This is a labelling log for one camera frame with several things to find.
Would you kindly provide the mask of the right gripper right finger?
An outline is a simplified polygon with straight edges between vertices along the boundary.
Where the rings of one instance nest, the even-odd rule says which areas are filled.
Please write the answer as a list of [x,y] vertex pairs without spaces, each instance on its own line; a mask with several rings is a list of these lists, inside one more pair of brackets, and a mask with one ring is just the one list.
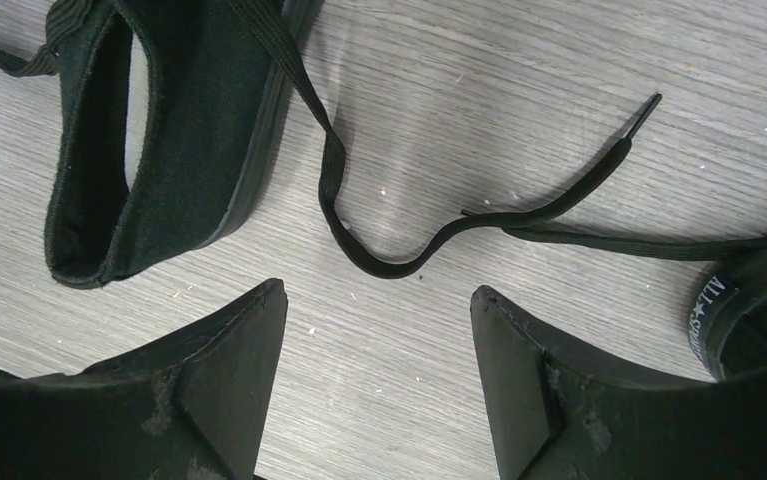
[[488,286],[470,306],[504,479],[767,479],[767,366],[720,382],[654,370]]

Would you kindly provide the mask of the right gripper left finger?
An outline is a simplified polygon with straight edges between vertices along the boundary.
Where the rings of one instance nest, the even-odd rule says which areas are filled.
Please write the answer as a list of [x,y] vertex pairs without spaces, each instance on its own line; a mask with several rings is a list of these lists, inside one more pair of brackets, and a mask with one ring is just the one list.
[[288,309],[269,279],[84,371],[0,370],[0,479],[252,479]]

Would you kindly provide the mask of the black canvas shoe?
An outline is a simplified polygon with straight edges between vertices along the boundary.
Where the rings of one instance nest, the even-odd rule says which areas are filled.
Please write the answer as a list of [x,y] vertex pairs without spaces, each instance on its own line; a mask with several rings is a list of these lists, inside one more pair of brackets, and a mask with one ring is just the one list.
[[[609,237],[541,227],[510,235],[539,243],[571,244],[612,253],[675,261],[716,261],[688,307],[690,349],[717,381],[767,366],[767,236],[738,240],[668,241]],[[579,375],[642,388],[684,387],[691,380],[653,370],[588,344],[502,299],[482,286],[472,296],[472,328],[502,315],[510,333],[550,365],[562,362]]]
[[336,211],[346,149],[314,90],[297,35],[312,1],[57,1],[30,59],[0,49],[13,77],[60,80],[60,160],[45,258],[62,285],[93,289],[205,247],[255,209],[277,107],[292,85],[325,133],[318,199],[348,259],[369,275],[414,274],[453,236],[491,227],[536,242],[650,256],[650,242],[549,232],[624,161],[630,136],[555,201],[531,212],[471,215],[444,226],[412,261],[376,258]]

